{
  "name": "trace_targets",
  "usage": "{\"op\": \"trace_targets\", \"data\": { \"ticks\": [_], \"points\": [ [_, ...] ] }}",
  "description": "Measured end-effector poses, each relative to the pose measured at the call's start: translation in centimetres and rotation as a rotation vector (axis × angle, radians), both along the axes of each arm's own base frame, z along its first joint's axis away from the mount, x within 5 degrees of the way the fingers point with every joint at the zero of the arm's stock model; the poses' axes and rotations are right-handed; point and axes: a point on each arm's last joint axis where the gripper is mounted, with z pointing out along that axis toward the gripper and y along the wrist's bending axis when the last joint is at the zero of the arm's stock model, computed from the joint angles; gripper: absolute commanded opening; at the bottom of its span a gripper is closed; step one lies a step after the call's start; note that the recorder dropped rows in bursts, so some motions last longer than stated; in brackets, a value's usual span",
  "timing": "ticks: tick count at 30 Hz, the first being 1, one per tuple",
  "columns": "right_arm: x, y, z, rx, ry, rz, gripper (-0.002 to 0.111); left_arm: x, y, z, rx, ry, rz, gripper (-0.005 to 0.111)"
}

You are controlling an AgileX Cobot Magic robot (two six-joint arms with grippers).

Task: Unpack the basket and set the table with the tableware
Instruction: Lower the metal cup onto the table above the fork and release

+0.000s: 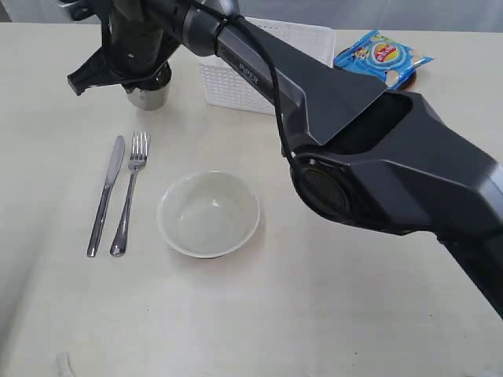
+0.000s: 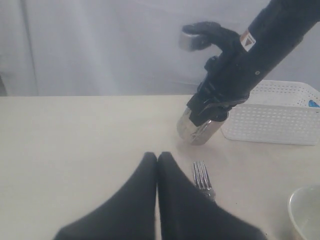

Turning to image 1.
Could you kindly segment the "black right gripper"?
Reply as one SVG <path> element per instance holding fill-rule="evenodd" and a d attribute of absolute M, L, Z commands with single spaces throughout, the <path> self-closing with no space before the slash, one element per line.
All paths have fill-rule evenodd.
<path fill-rule="evenodd" d="M 101 47 L 68 76 L 78 96 L 93 87 L 146 81 L 181 45 L 183 1 L 88 2 L 101 22 Z"/>

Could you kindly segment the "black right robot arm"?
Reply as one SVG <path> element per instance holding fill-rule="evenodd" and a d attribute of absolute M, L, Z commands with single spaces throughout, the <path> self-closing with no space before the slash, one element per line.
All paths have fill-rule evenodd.
<path fill-rule="evenodd" d="M 235 1 L 62 1 L 96 16 L 101 47 L 68 76 L 75 93 L 158 90 L 184 46 L 222 58 L 275 108 L 302 201 L 330 221 L 431 232 L 502 310 L 502 168 L 448 128 L 418 93 L 330 68 L 247 21 Z"/>

